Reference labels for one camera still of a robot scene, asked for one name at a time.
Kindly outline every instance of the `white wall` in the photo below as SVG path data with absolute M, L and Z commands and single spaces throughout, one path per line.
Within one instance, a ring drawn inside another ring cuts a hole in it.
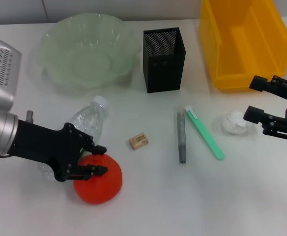
M 199 18 L 201 0 L 0 0 L 0 24 L 46 23 L 82 12 L 105 13 L 123 20 Z M 287 0 L 273 0 L 287 16 Z
M 41 0 L 0 0 L 0 24 L 46 22 Z

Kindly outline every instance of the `plastic water bottle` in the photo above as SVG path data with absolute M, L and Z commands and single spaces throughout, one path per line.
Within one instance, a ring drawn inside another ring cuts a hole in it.
M 78 111 L 68 122 L 72 123 L 76 129 L 91 135 L 95 143 L 98 142 L 103 120 L 109 112 L 109 105 L 104 97 L 96 96 L 90 106 Z M 39 163 L 39 170 L 43 174 L 43 180 L 46 182 L 55 181 L 52 168 L 46 164 Z

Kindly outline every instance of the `ventilation grille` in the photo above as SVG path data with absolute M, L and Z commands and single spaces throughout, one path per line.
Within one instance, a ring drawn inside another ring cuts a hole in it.
M 176 31 L 144 35 L 149 57 L 174 54 Z
M 0 86 L 9 84 L 12 60 L 13 52 L 6 47 L 0 47 Z

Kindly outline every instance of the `red ball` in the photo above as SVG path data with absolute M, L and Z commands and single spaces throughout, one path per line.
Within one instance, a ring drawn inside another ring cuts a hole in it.
M 122 186 L 122 171 L 116 161 L 110 156 L 89 155 L 84 157 L 79 165 L 100 165 L 108 168 L 102 176 L 93 176 L 89 180 L 74 180 L 74 188 L 79 197 L 91 204 L 101 204 L 112 199 Z

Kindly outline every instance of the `gray marker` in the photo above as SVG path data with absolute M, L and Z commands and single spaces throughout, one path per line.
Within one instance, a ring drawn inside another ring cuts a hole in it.
M 179 162 L 186 163 L 186 135 L 185 135 L 184 112 L 177 113 L 177 139 L 178 139 Z

